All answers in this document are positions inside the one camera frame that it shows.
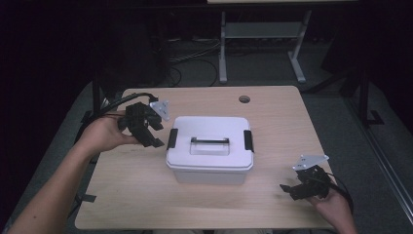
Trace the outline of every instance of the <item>metal frame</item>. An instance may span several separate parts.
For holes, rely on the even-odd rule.
[[[221,48],[219,54],[219,82],[226,84],[228,81],[225,59],[226,38],[296,38],[297,42],[292,51],[288,52],[295,76],[299,83],[306,83],[306,78],[298,62],[298,54],[303,44],[304,36],[312,11],[308,10],[301,22],[231,22],[225,20],[225,12],[221,19]]]

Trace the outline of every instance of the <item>hand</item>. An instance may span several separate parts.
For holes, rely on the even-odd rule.
[[[108,112],[94,120],[83,131],[75,146],[94,156],[97,153],[108,151],[122,144],[139,144],[133,136],[127,136],[118,129],[118,119],[125,115],[125,111]]]
[[[309,201],[339,233],[357,233],[356,225],[347,200],[336,190],[330,189],[324,199],[308,198]]]

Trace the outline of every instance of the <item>box handle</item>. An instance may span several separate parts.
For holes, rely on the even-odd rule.
[[[202,144],[230,144],[230,139],[197,139],[196,137],[191,138],[191,143],[202,143]]]
[[[191,137],[191,155],[229,155],[230,154],[230,139],[224,137],[222,139],[198,139]]]

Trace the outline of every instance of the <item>dark floor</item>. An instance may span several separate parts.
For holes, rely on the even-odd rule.
[[[171,55],[182,58],[213,44],[175,42],[171,44]],[[326,80],[331,74],[320,69],[329,44],[305,43],[299,61],[308,81],[298,84],[286,51],[291,43],[273,43],[264,46],[248,46],[242,50],[229,49],[227,57],[228,83],[216,81],[218,55],[216,51],[209,55],[196,57],[188,61],[173,64],[170,77],[159,87],[204,87],[204,86],[277,86],[291,85],[299,90],[307,90]],[[326,87],[317,94],[303,95],[315,129],[319,135],[325,154],[330,156],[333,173],[339,176],[349,188],[355,200],[355,220],[359,233],[413,233],[413,226],[395,195],[393,187],[385,176],[376,151],[371,147],[365,133],[359,126],[358,119],[351,111],[351,103],[357,102],[357,96],[349,100],[339,95],[342,81]],[[54,172],[62,157],[71,147],[71,142],[80,127],[80,120],[85,111],[92,108],[91,85],[79,95],[60,126],[56,137],[31,180],[19,205],[12,216],[16,218],[21,209]],[[384,98],[374,85],[370,85],[369,109],[378,111],[384,125],[371,126],[371,133],[377,138],[383,151],[388,156],[400,180],[413,194],[413,137],[404,128]],[[87,188],[93,166],[90,167],[79,190],[81,194]],[[68,220],[68,233],[121,233],[123,231],[82,231],[74,226],[76,213]],[[310,230],[294,230],[290,233],[310,233]],[[326,233],[313,230],[312,233]]]

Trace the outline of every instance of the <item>wooden table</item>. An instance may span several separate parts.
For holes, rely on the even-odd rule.
[[[295,87],[216,87],[127,90],[169,100],[171,120],[153,135],[167,143],[183,115],[241,116],[250,124],[254,167],[242,185],[178,183],[166,147],[123,145],[100,155],[76,217],[80,229],[329,228],[306,201],[293,201],[279,184],[296,185],[291,167],[301,154],[323,155]],[[249,96],[250,103],[241,103]],[[119,107],[142,101],[127,102]],[[331,172],[327,163],[322,164]]]

